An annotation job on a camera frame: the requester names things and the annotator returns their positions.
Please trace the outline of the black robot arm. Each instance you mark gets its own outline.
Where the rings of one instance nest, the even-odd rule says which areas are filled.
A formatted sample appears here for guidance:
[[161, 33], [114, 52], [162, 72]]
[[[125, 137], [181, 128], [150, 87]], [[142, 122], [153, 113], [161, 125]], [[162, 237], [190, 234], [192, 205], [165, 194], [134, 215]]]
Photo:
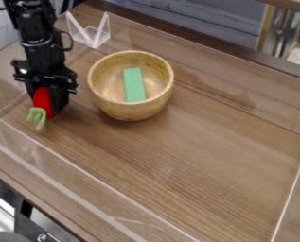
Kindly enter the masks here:
[[69, 105], [70, 94], [79, 91], [78, 74], [65, 64], [65, 52], [74, 44], [65, 47], [61, 37], [66, 34], [71, 39], [71, 35], [55, 28], [50, 0], [0, 0], [0, 11], [10, 16], [26, 54], [24, 60], [11, 61], [12, 77], [24, 83], [34, 107], [51, 118]]

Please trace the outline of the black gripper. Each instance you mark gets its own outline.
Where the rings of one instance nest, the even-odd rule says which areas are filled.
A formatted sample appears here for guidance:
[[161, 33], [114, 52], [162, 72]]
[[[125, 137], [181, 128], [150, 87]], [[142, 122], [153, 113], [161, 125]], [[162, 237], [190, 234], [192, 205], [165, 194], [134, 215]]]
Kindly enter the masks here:
[[50, 87], [51, 107], [54, 113], [59, 113], [69, 104], [69, 94], [75, 94], [79, 89], [78, 74], [63, 64], [39, 74], [26, 60], [12, 60], [12, 77], [23, 82], [30, 96], [35, 95], [39, 87]]

